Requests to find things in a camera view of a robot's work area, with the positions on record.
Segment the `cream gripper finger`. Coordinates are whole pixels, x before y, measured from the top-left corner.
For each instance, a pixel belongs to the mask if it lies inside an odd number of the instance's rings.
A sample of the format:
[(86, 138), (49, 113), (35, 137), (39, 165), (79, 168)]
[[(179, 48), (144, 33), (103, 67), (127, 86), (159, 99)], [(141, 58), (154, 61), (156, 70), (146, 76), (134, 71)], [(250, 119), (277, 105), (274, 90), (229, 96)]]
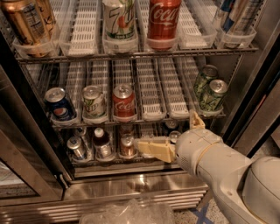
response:
[(152, 156), (166, 163), (175, 160), (175, 145), (167, 136), (137, 138), (134, 146), (145, 156)]
[(206, 127), (203, 120), (200, 118), (198, 113), (193, 109), (190, 110), (190, 129), (204, 129)]

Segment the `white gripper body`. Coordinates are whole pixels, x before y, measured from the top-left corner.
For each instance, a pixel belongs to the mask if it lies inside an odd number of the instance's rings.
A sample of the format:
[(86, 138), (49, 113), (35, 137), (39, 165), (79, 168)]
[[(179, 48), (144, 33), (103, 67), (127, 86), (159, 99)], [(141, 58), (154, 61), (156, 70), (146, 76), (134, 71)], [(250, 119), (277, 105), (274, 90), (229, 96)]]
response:
[(222, 143), (222, 138), (208, 129), (189, 129), (178, 138), (175, 144), (178, 165), (195, 176), (202, 154), (219, 143)]

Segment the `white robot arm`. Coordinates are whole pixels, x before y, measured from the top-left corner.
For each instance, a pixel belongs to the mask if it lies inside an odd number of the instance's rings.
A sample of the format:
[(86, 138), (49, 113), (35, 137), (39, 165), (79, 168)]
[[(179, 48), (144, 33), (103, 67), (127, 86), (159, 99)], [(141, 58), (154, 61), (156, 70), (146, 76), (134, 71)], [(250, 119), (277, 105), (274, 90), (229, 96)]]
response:
[(195, 111), (176, 143), (166, 136), (138, 138), (143, 154), (171, 163), (204, 181), (232, 224), (280, 224), (279, 157), (252, 160), (223, 143)]

